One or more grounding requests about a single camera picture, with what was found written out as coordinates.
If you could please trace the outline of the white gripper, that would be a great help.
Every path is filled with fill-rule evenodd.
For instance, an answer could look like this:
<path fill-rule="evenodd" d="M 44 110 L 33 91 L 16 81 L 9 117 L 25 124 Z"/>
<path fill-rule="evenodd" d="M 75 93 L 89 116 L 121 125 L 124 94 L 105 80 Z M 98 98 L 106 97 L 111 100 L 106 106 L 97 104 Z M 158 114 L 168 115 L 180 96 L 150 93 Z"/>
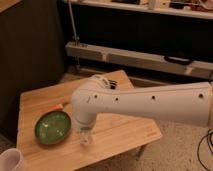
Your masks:
<path fill-rule="evenodd" d="M 96 114 L 86 112 L 75 112 L 73 114 L 73 125 L 77 132 L 88 132 L 96 123 Z"/>

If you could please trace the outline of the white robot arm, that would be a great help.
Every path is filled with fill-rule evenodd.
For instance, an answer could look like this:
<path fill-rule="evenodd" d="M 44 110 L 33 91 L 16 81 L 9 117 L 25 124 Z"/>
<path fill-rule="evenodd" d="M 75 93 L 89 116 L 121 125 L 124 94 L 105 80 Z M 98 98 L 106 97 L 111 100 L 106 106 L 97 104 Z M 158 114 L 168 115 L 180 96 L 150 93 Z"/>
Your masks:
<path fill-rule="evenodd" d="M 213 86 L 209 82 L 129 90 L 111 89 L 94 75 L 71 96 L 78 131 L 91 130 L 99 113 L 147 117 L 213 128 Z"/>

